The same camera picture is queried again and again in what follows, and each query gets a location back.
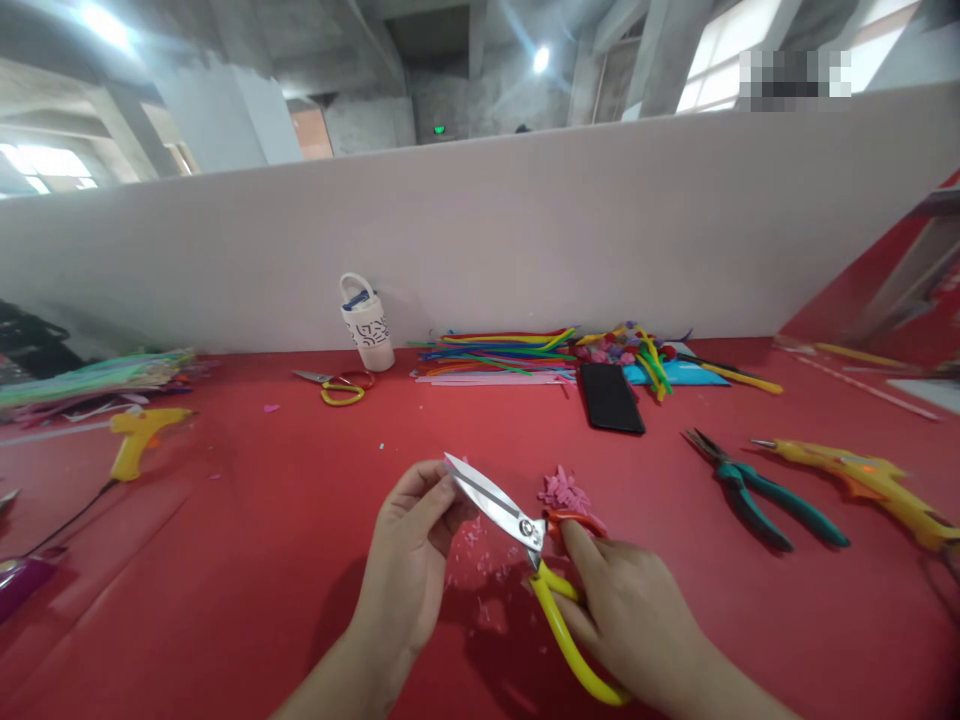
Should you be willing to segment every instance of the white partition board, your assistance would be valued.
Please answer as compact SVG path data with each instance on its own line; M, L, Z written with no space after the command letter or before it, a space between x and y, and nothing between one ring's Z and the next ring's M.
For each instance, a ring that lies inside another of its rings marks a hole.
M776 332L960 167L960 85L0 203L0 298L84 353L350 347L366 275L433 328Z

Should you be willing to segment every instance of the white straw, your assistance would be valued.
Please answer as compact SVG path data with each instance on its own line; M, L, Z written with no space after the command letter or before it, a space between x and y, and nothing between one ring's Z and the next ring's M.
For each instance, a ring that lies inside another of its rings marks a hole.
M831 370L828 367L824 367L820 363L815 363L813 360L810 360L809 358L805 358L802 355L793 355L792 357L794 360L799 360L804 365L809 365L810 367L815 367L817 370L822 370L827 375L832 375L833 377L837 378L837 380L843 380L848 385L853 385L854 387L860 388L861 390L866 390L871 395L875 395L876 397L882 400L891 402L894 405L897 405L898 407L902 407L904 410L909 410L912 413L916 413L920 417L926 418L927 420L932 420L933 422L940 422L941 420L939 415L934 415L932 412L928 412L927 410L924 410L923 408L919 408L916 405L911 405L905 400L901 400L900 398L894 397L893 395L888 395L882 390L877 390L876 388L872 388L869 385L866 385L860 382L859 380L854 380L853 378L847 377L842 373L838 373L836 370Z

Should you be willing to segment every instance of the yellow-handled scissors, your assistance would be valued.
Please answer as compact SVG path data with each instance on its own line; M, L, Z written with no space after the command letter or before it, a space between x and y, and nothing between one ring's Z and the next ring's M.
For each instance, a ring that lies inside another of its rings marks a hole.
M365 370L348 370L339 375L319 375L317 373L294 370L293 374L299 375L304 380L319 383L321 388L320 397L323 398L323 401L327 405L334 407L353 405L354 403L360 402L363 400L366 391L372 388L376 382L373 373L368 373ZM330 393L327 392L328 390L353 393L354 396L348 398L331 397Z
M510 496L467 463L447 453L446 464L463 493L484 515L493 520L497 527L527 549L527 557L533 566L530 585L543 607L563 657L566 658L567 664L580 684L597 700L608 705L619 706L629 702L630 696L626 692L620 688L611 687L601 680L583 659L570 636L567 624L560 615L557 601L553 599L550 591L570 598L574 602L582 600L580 593L573 585L551 571L541 557L547 535L562 542L559 523L563 520L574 520L599 537L605 537L606 531L591 518L575 512L548 511L543 519L533 520L524 515Z

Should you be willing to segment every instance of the forearm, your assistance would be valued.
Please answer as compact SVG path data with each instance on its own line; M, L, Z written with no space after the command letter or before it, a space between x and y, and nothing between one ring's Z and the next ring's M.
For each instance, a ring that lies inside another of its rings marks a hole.
M412 658L378 656L348 629L271 720L379 720L396 702Z
M673 720L800 720L719 650L704 656L684 697L664 708Z

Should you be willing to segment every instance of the purple object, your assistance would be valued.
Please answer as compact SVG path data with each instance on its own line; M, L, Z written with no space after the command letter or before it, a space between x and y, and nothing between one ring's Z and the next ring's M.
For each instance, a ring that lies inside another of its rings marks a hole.
M56 568L35 557L0 560L0 623L6 622Z

